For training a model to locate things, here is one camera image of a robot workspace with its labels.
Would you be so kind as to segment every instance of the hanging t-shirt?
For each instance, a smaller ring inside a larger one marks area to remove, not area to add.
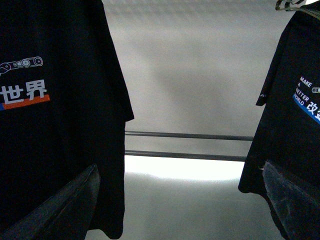
[[[320,2],[304,7],[320,10]],[[262,175],[266,160],[320,188],[320,21],[316,18],[298,11],[289,21],[256,103],[264,104],[239,190],[269,201]]]
[[[0,43],[0,232],[96,163],[90,229],[118,239],[134,115],[103,3],[8,1]]]

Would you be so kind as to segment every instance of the dark fabric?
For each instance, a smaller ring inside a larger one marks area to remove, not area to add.
[[[320,2],[307,7],[320,10]],[[268,203],[262,175],[266,160],[320,187],[320,109],[316,109],[320,94],[314,92],[314,88],[320,88],[319,33],[320,21],[316,18],[300,11],[293,15],[281,35],[256,103],[266,105],[238,188],[243,193],[259,194]],[[287,238],[279,218],[272,217]]]
[[[91,229],[119,238],[124,130],[134,115],[102,2],[6,1],[0,42],[0,232],[96,163]],[[30,91],[36,81],[45,92]],[[24,101],[1,104],[6,97]]]
[[[84,240],[100,186],[95,164],[27,217],[0,234],[1,240]]]
[[[320,191],[269,161],[262,174],[267,196],[289,239],[320,239]]]

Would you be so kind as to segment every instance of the small logo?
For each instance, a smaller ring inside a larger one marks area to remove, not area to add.
[[[0,76],[1,74],[5,74],[11,70],[20,69],[20,68],[33,68],[33,67],[40,67],[44,64],[44,61],[41,57],[29,57],[24,58],[20,61],[11,61],[11,62],[4,62],[0,64]]]
[[[320,87],[313,87],[312,88],[312,93],[313,94],[320,94]]]

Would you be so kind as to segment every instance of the orange stripe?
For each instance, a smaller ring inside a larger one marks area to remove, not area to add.
[[[3,103],[3,108],[5,110],[8,109],[15,109],[15,108],[21,108],[25,106],[29,106],[32,104],[38,104],[38,103],[43,103],[43,102],[48,102],[50,101],[49,95],[44,95],[44,97],[36,96],[33,100],[29,100],[29,98],[24,99],[24,101],[21,102],[16,102],[16,103],[11,103],[11,104],[4,104]]]

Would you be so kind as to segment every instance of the white wall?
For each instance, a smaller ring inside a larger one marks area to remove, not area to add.
[[[291,12],[275,0],[104,0],[135,120],[127,131],[253,136]],[[126,138],[127,150],[245,156],[250,142]]]
[[[126,156],[125,166],[121,240],[283,240],[267,202],[238,190],[243,162]]]
[[[318,0],[306,0],[305,1],[305,4],[307,5],[307,4],[312,4],[312,3],[314,3],[314,2],[317,2]]]

